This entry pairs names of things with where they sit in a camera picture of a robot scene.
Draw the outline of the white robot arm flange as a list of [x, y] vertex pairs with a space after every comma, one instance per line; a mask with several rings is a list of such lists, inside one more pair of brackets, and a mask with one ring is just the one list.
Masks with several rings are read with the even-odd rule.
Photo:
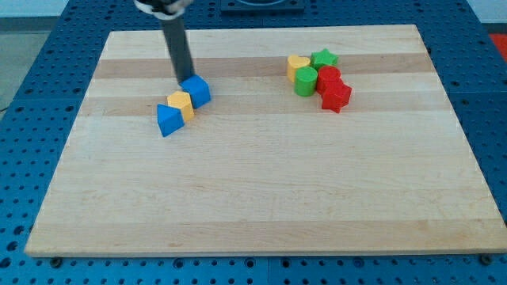
[[185, 13], [193, 0], [134, 0], [135, 7], [163, 21], [172, 21]]

